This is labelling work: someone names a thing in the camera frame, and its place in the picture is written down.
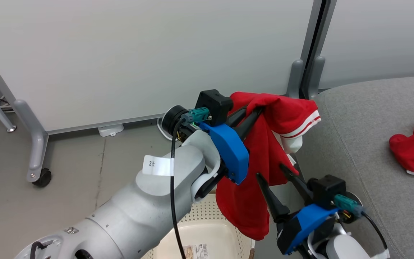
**gray fabric cushion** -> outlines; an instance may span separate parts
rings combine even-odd
[[[414,77],[336,87],[316,98],[322,121],[297,152],[306,179],[332,174],[346,180],[381,229],[392,258],[414,259],[414,176],[396,162],[389,138],[414,128]],[[366,219],[348,230],[370,256],[381,240]]]

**laundry basket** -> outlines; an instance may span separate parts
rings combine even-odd
[[[220,212],[215,194],[193,204],[178,224],[186,259],[253,259],[255,241],[244,236]],[[179,259],[180,250],[171,230],[143,259]]]

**whiteboard panel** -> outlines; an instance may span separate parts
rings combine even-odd
[[[414,1],[338,0],[319,88],[414,76]]]
[[[0,74],[46,131],[284,94],[312,0],[0,0]]]

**white label tag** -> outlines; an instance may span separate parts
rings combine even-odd
[[[174,176],[175,159],[145,155],[142,172],[145,175]]]
[[[186,259],[209,259],[207,244],[183,246]]]

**black wheel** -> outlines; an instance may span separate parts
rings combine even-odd
[[[39,175],[39,179],[36,182],[32,182],[32,184],[36,185],[37,187],[46,187],[52,179],[52,173],[49,171],[48,168],[41,169],[41,174]]]

